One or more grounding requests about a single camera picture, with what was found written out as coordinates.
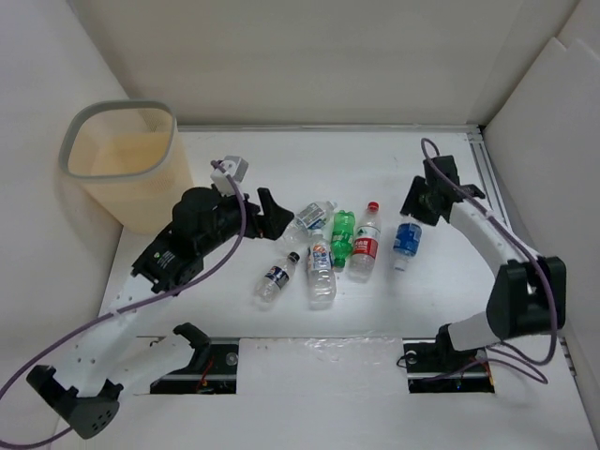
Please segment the blue label water bottle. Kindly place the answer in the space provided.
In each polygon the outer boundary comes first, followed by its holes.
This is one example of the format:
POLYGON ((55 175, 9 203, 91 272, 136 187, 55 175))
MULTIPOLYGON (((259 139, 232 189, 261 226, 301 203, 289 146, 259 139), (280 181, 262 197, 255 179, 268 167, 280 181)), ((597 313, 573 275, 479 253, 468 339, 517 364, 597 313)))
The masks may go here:
POLYGON ((402 216, 397 227, 393 245, 394 269, 404 272, 416 256, 422 237, 421 223, 409 216, 402 216))

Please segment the red label red cap bottle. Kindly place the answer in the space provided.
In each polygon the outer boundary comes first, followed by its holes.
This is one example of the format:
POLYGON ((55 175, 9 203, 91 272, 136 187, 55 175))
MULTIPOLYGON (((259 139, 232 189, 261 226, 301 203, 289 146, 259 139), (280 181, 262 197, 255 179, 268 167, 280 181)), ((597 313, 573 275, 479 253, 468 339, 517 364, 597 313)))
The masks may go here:
POLYGON ((370 202, 355 231, 349 277, 357 282, 367 282, 374 269, 382 228, 379 210, 377 202, 370 202))

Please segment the green soda bottle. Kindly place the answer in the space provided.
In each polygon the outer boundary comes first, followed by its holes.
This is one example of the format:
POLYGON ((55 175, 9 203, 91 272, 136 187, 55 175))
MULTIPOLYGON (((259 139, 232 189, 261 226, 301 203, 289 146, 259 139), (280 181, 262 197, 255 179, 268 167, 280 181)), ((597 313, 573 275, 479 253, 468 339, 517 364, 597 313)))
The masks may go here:
POLYGON ((340 210, 334 215, 331 253, 333 267, 336 271, 342 271, 345 268, 346 261, 352 254, 354 226, 354 212, 340 210))

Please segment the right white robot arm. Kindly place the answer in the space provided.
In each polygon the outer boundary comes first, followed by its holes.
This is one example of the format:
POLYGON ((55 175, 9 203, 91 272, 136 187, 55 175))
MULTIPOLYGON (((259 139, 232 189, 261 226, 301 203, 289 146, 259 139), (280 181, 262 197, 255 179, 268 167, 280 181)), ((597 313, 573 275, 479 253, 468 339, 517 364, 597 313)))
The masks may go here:
POLYGON ((566 265, 526 245, 481 201, 484 193, 459 182, 451 156, 427 158, 401 214, 426 225, 445 220, 478 251, 495 280, 483 311, 440 327, 432 350, 442 368, 453 369, 468 353, 513 338, 548 334, 557 344, 566 319, 566 265))

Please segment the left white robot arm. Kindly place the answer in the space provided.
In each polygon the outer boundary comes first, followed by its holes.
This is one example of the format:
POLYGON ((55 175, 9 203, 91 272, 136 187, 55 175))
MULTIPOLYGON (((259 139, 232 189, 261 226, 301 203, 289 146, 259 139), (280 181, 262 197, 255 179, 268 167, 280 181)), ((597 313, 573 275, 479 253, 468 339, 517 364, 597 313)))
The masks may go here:
POLYGON ((30 386, 81 438, 97 436, 115 418, 126 395, 180 369, 199 371, 208 363, 211 339, 185 322, 146 351, 122 359, 130 343, 153 323, 178 288, 203 272, 204 258, 229 239, 277 240, 293 220, 270 191, 225 196, 216 187, 186 191, 172 209, 171 222, 132 265, 107 320, 94 325, 58 365, 36 365, 30 386))

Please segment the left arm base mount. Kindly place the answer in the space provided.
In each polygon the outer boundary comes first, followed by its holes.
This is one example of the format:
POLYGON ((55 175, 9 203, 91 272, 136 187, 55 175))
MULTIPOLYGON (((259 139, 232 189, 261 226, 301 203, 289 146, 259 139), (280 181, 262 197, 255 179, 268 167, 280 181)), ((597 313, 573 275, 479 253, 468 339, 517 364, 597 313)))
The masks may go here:
POLYGON ((190 363, 150 384, 151 395, 234 395, 237 388, 239 340, 213 340, 196 351, 190 363))

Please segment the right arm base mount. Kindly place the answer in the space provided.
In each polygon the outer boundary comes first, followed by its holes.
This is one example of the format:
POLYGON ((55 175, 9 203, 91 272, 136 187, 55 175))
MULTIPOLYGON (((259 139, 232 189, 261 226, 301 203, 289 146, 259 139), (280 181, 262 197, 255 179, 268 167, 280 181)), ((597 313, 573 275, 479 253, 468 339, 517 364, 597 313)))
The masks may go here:
POLYGON ((495 393, 485 350, 442 353, 433 338, 408 338, 402 345, 397 366, 406 371, 410 394, 495 393))

